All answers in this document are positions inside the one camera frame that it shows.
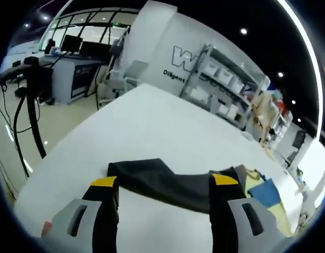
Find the person's left hand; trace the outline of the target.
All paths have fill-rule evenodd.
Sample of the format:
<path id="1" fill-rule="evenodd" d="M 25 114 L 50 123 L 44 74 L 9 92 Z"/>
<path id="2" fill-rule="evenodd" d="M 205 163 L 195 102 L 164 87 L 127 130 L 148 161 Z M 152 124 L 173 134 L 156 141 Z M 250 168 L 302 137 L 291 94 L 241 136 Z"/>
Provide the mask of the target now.
<path id="1" fill-rule="evenodd" d="M 50 221 L 46 221 L 43 225 L 41 236 L 43 237 L 47 235 L 52 229 L 52 227 L 53 227 L 52 223 Z"/>

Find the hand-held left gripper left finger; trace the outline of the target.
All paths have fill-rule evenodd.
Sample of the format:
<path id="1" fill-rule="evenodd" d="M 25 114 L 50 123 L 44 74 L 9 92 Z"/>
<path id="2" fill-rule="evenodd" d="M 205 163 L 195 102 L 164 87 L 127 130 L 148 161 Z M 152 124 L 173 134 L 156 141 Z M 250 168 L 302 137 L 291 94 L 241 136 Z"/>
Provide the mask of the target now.
<path id="1" fill-rule="evenodd" d="M 93 181 L 82 198 L 52 219 L 48 252 L 117 252 L 119 186 L 116 176 Z"/>

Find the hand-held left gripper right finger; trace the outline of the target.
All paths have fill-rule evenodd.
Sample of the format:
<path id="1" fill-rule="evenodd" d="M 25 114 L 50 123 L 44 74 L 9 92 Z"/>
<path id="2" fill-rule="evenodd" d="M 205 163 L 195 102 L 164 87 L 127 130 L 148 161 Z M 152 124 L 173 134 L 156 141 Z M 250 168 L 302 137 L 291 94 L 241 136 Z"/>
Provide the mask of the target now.
<path id="1" fill-rule="evenodd" d="M 284 240 L 273 213 L 222 174 L 209 178 L 209 219 L 212 252 L 271 252 Z"/>

